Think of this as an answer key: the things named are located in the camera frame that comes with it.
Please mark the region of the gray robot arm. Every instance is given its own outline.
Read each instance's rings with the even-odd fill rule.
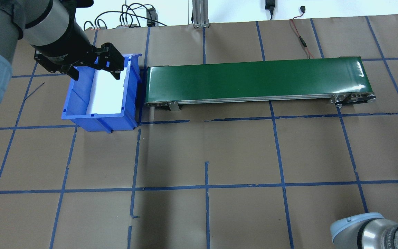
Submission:
[[[34,59],[49,72],[77,80],[75,66],[106,70],[116,79],[124,58],[111,44],[96,48],[75,21],[77,8],[93,0],[0,0],[0,103],[12,76],[11,62],[18,39],[36,49]]]

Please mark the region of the blue tape grid line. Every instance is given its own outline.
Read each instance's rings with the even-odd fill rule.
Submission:
[[[356,170],[356,161],[354,160],[354,155],[352,154],[351,144],[349,143],[348,134],[346,132],[345,123],[343,122],[342,113],[340,112],[340,108],[338,108],[339,119],[343,130],[343,135],[345,137],[346,146],[348,147],[349,157],[351,159],[352,169],[354,170],[354,175],[356,177],[356,183],[359,188],[360,198],[362,199],[363,210],[365,213],[368,213],[368,206],[366,204],[365,195],[363,194],[362,184],[360,183],[359,173]]]
[[[376,112],[376,113],[347,113],[342,114],[343,117],[360,117],[360,116],[385,116],[385,115],[398,115],[398,112]],[[289,118],[331,118],[338,117],[338,114],[316,114],[316,115],[300,115],[300,116],[276,116],[276,119],[289,119]],[[204,122],[220,122],[220,121],[241,121],[241,120],[269,120],[272,117],[247,117],[247,118],[216,118],[213,120],[204,120]],[[157,125],[163,123],[188,123],[189,119],[185,120],[166,120],[166,121],[149,121],[141,122],[141,125]],[[52,128],[74,128],[77,125],[63,124],[57,126],[18,126],[18,127],[0,127],[0,130],[21,130],[21,129],[52,129]]]
[[[395,90],[396,90],[396,92],[397,92],[397,95],[398,95],[398,86],[397,86],[397,83],[396,83],[396,81],[395,81],[395,79],[394,79],[394,76],[393,76],[392,73],[391,73],[391,70],[390,70],[389,66],[388,66],[387,59],[386,59],[385,56],[383,55],[383,51],[382,51],[382,49],[381,49],[381,47],[380,47],[379,41],[377,40],[376,34],[374,33],[374,30],[372,29],[371,22],[369,21],[368,16],[365,16],[365,19],[366,19],[366,21],[367,21],[367,23],[368,23],[368,27],[369,27],[369,29],[370,29],[370,31],[371,31],[371,34],[372,34],[372,36],[373,36],[373,38],[374,38],[374,41],[376,42],[377,48],[379,49],[380,56],[382,57],[383,63],[385,64],[385,67],[387,68],[388,74],[389,74],[389,76],[390,76],[390,78],[391,78],[391,81],[393,82],[394,88],[395,88]]]
[[[36,62],[36,63],[35,63],[35,66],[33,67],[32,75],[35,74],[35,71],[36,71],[37,66],[38,66],[38,63]],[[21,118],[22,109],[24,108],[24,104],[25,104],[25,100],[24,100],[24,99],[27,97],[27,95],[28,95],[28,93],[29,93],[29,89],[30,89],[30,86],[31,86],[31,84],[32,84],[32,81],[33,81],[33,77],[30,77],[29,84],[27,85],[27,89],[26,89],[26,92],[25,92],[25,94],[24,94],[24,98],[23,98],[23,101],[22,101],[22,103],[21,103],[21,107],[20,107],[19,112],[18,112],[18,117],[16,118],[15,127],[18,126],[19,119]],[[11,133],[11,137],[10,137],[10,140],[9,140],[9,142],[8,142],[8,145],[7,145],[7,150],[6,150],[6,153],[5,153],[5,155],[4,155],[4,159],[3,159],[3,162],[2,162],[1,168],[0,168],[0,179],[1,179],[1,175],[2,175],[3,170],[4,170],[4,166],[5,166],[7,157],[8,157],[8,153],[9,153],[9,151],[10,151],[10,146],[11,146],[11,144],[12,144],[12,142],[13,142],[13,138],[14,138],[14,136],[15,136],[15,132],[16,132],[16,130],[14,129],[13,132]]]
[[[68,153],[68,160],[67,160],[67,166],[65,167],[65,173],[64,173],[64,179],[62,180],[62,187],[60,190],[60,195],[59,195],[59,201],[58,201],[58,206],[56,208],[56,215],[55,215],[55,220],[53,223],[53,230],[52,230],[52,236],[50,238],[50,246],[49,249],[53,248],[53,244],[55,241],[55,235],[56,235],[56,228],[58,225],[58,220],[59,220],[59,214],[60,214],[60,208],[62,206],[62,199],[64,197],[64,193],[65,193],[65,184],[67,183],[67,177],[68,177],[68,166],[70,165],[71,159],[72,159],[72,154],[73,154],[73,148],[75,145],[75,140],[76,140],[76,132],[78,131],[78,128],[75,127],[75,132],[73,133],[73,139],[72,139],[72,143],[70,146],[70,151]]]
[[[398,180],[367,180],[360,181],[362,185],[369,184],[396,184]],[[356,185],[357,181],[343,182],[308,182],[308,183],[285,183],[286,187],[291,186],[341,186]],[[135,191],[171,191],[171,190],[188,190],[188,189],[212,189],[212,188],[256,188],[256,187],[282,187],[281,183],[259,183],[259,184],[217,184],[217,185],[188,185],[188,186],[168,186],[168,187],[122,187],[122,188],[90,188],[90,189],[65,189],[65,193],[99,193],[99,192],[131,192]],[[61,189],[46,190],[0,190],[0,194],[46,194],[60,193]]]
[[[210,249],[210,197],[209,197],[209,184],[208,184],[208,165],[210,163],[205,162],[205,221],[207,231],[207,249]]]
[[[259,36],[260,51],[262,52],[262,61],[265,61],[264,44],[262,43],[262,35],[260,34],[259,22],[256,21],[257,36]]]
[[[311,26],[313,27],[314,36],[316,37],[317,46],[319,47],[320,56],[322,58],[325,58],[325,56],[323,55],[322,46],[320,45],[319,36],[317,35],[316,26],[314,26],[314,21],[312,18],[310,19],[310,21],[311,21]]]
[[[311,26],[313,27],[314,36],[316,37],[316,41],[319,46],[320,55],[322,56],[322,58],[325,58],[325,56],[323,55],[322,46],[320,45],[319,37],[317,35],[316,27],[314,26],[314,22],[312,19],[311,19]],[[366,204],[365,195],[363,194],[363,189],[362,189],[362,184],[360,183],[359,173],[356,170],[356,168],[357,168],[356,161],[354,160],[354,155],[352,154],[351,144],[349,143],[348,133],[345,128],[345,123],[343,121],[343,115],[342,115],[342,112],[340,111],[340,108],[337,108],[337,112],[338,112],[338,117],[339,117],[339,120],[340,120],[340,123],[342,126],[343,135],[345,137],[346,146],[348,148],[348,153],[349,153],[349,158],[351,160],[352,169],[353,169],[354,175],[356,177],[357,187],[359,188],[360,199],[362,200],[363,210],[365,211],[365,213],[368,213],[368,205]]]
[[[290,212],[289,212],[289,208],[288,208],[288,199],[286,197],[285,176],[283,174],[283,167],[282,167],[281,147],[279,146],[279,140],[278,140],[277,128],[276,128],[277,127],[276,119],[274,116],[274,110],[273,110],[273,105],[271,104],[271,101],[269,102],[269,104],[270,104],[270,112],[271,112],[271,117],[272,117],[271,120],[273,122],[274,141],[275,141],[275,145],[276,145],[277,159],[278,159],[278,164],[279,164],[279,172],[281,173],[281,187],[282,187],[283,203],[285,205],[286,226],[288,228],[288,237],[290,240],[290,247],[291,247],[291,249],[294,249]]]
[[[131,200],[130,200],[130,216],[131,218],[138,218],[138,216],[134,215],[134,197],[136,194],[136,179],[138,176],[138,162],[139,162],[139,145],[141,141],[141,129],[138,131],[138,138],[136,141],[136,154],[134,157],[134,171],[133,171],[133,185],[131,187]],[[131,246],[131,232],[132,232],[132,225],[128,227],[128,235],[127,235],[127,249],[130,249]]]
[[[205,65],[207,63],[207,56],[205,54],[205,27],[202,28],[202,63]]]
[[[147,88],[147,84],[145,83],[147,80],[147,61],[148,61],[148,46],[150,44],[150,30],[151,27],[148,27],[147,29],[147,40],[145,42],[145,58],[144,58],[144,72],[142,73],[142,83],[141,83],[141,96],[140,97],[140,103],[139,103],[139,119],[138,119],[138,126],[142,124],[142,109],[144,108],[144,103],[145,103],[145,90]]]

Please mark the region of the cable connector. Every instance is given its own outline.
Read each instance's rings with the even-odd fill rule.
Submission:
[[[265,9],[270,10],[270,14],[273,14],[275,6],[276,0],[265,0]]]

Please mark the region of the black cable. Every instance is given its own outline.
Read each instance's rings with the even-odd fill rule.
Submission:
[[[99,14],[99,15],[95,18],[95,21],[98,20],[98,18],[99,18],[100,16],[102,16],[102,15],[104,15],[104,14],[106,14],[106,13],[124,13],[124,12],[122,12],[122,11],[116,11],[116,10],[106,11],[106,12],[103,12],[103,13]],[[153,22],[156,22],[156,23],[158,23],[158,24],[161,24],[161,25],[166,26],[165,24],[163,24],[163,23],[161,23],[161,22],[159,22],[159,21],[150,19],[150,18],[146,18],[146,17],[143,17],[143,16],[138,16],[138,15],[134,15],[134,14],[130,14],[130,13],[128,13],[128,14],[129,14],[129,15],[132,15],[132,16],[140,17],[140,18],[143,18],[143,19],[147,19],[147,20],[150,20],[150,21],[153,21]]]
[[[92,27],[94,26],[92,22],[90,22],[90,21],[85,21],[85,22],[84,22],[84,30],[85,30],[85,24],[87,24],[87,23],[89,23]]]
[[[137,4],[137,5],[139,5],[139,7],[137,7],[137,8],[131,8],[131,6],[132,5],[135,5],[135,4]],[[130,7],[130,9],[131,10],[135,10],[135,9],[138,9],[138,8],[140,8],[140,7],[144,7],[146,10],[147,10],[147,12],[149,13],[149,15],[150,15],[150,19],[153,19],[153,17],[151,16],[151,13],[150,13],[150,10],[148,10],[148,8],[146,7],[146,5],[145,4],[140,4],[140,3],[132,3],[132,4],[130,4],[129,5],[129,7]]]
[[[130,8],[130,5],[123,4],[123,5],[121,6],[121,11],[122,11],[122,13],[128,13],[128,10],[129,10],[129,9],[130,9],[130,10],[133,12],[133,14],[136,16],[136,12],[134,12],[134,10]],[[139,22],[139,19],[136,18],[136,20],[138,21],[139,27],[141,27],[141,22]]]
[[[130,22],[130,25],[128,25],[128,27],[131,27],[131,25],[133,25],[133,16],[130,13],[123,13],[123,14],[130,15],[131,22]],[[124,26],[125,26],[125,21],[124,21],[124,15],[123,14],[120,15],[119,22],[121,23],[121,25],[124,24]]]
[[[99,21],[104,22],[104,20],[98,19],[98,27],[101,28],[101,25],[99,24]]]

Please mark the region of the green conveyor belt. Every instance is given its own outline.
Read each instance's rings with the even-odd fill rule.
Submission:
[[[373,93],[360,57],[150,67],[145,104],[331,98],[342,93]]]

